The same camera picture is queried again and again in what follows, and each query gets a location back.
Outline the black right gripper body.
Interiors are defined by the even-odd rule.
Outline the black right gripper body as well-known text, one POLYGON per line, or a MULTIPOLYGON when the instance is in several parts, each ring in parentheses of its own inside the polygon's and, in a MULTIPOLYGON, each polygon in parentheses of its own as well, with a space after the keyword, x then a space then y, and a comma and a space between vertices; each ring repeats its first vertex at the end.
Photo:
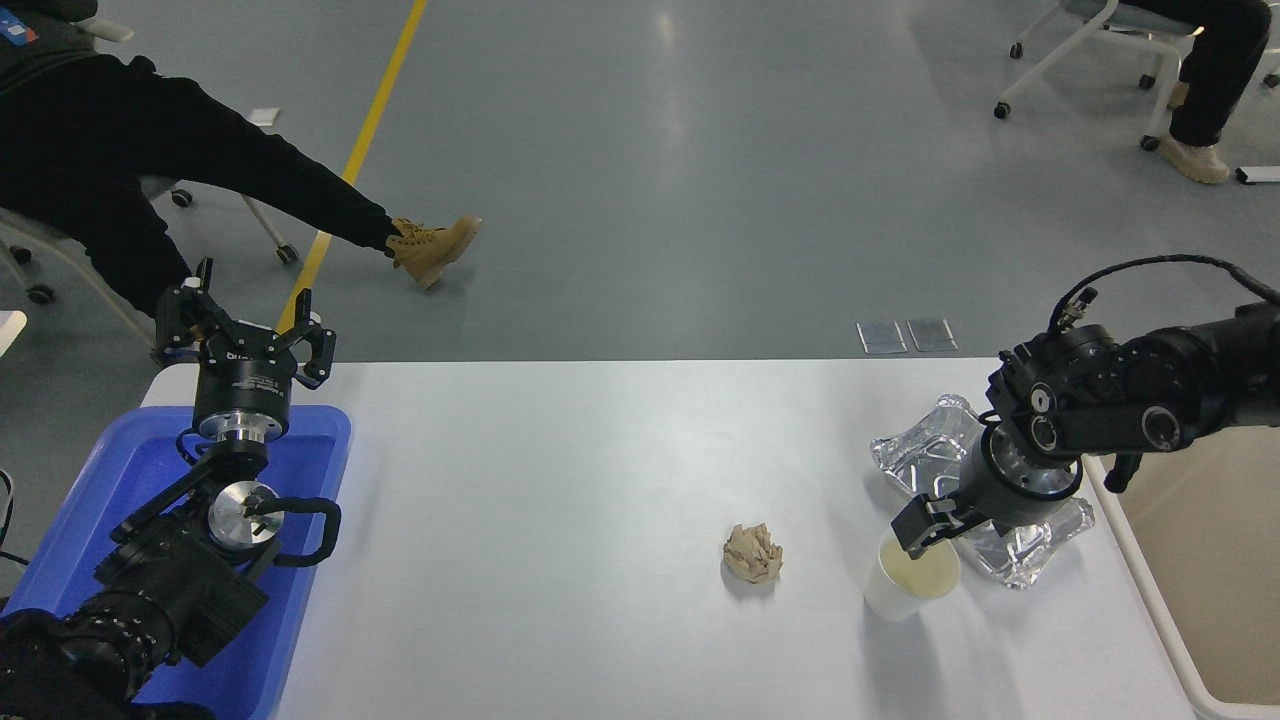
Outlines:
POLYGON ((1069 468, 1037 462, 1010 439, 980 439, 954 500, 956 510, 986 514, 998 533, 1037 525, 1069 500, 1069 468))

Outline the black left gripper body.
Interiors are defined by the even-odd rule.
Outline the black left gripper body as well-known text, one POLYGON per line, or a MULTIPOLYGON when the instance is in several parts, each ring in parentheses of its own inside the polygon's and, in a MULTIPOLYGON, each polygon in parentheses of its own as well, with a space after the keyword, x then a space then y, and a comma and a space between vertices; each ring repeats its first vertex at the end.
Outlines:
POLYGON ((289 420, 296 360, 252 355, 247 348, 228 348, 218 338, 206 341, 198 357, 195 421, 229 413, 259 414, 274 421, 289 420))

